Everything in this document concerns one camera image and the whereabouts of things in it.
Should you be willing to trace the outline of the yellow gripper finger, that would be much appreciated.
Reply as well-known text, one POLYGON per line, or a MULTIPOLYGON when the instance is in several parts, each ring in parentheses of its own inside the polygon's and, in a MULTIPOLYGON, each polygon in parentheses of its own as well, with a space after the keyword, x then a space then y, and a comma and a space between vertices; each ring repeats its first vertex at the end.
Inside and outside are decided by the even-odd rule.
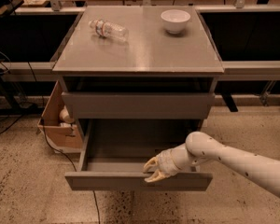
POLYGON ((147 183, 153 183, 153 182, 161 181, 161 180, 166 179, 168 177, 170 177, 169 174, 157 169, 150 177, 147 177, 145 179, 145 181, 147 183))
POLYGON ((158 159, 156 157, 153 157, 144 164, 143 172, 144 173, 153 172, 156 171, 158 168, 159 168, 158 159))

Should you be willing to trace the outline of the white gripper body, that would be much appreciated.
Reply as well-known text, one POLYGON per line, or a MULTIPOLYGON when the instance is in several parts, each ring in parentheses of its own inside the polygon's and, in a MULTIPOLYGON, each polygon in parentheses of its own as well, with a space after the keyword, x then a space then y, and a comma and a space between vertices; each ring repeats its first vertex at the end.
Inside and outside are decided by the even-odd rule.
POLYGON ((157 172, 160 175, 176 175, 180 169, 175 165, 174 158, 171 154, 171 149, 162 151, 156 156, 157 158, 157 172))

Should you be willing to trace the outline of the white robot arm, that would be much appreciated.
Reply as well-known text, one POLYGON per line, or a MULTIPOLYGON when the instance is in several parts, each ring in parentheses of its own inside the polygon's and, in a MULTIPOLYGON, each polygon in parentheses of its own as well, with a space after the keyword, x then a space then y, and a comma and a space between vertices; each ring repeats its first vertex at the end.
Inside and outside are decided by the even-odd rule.
POLYGON ((143 172, 153 168, 154 173, 145 181, 161 181, 207 161, 220 162, 280 198, 280 161, 225 146, 202 132, 190 133, 184 144, 166 149, 147 161, 143 172))

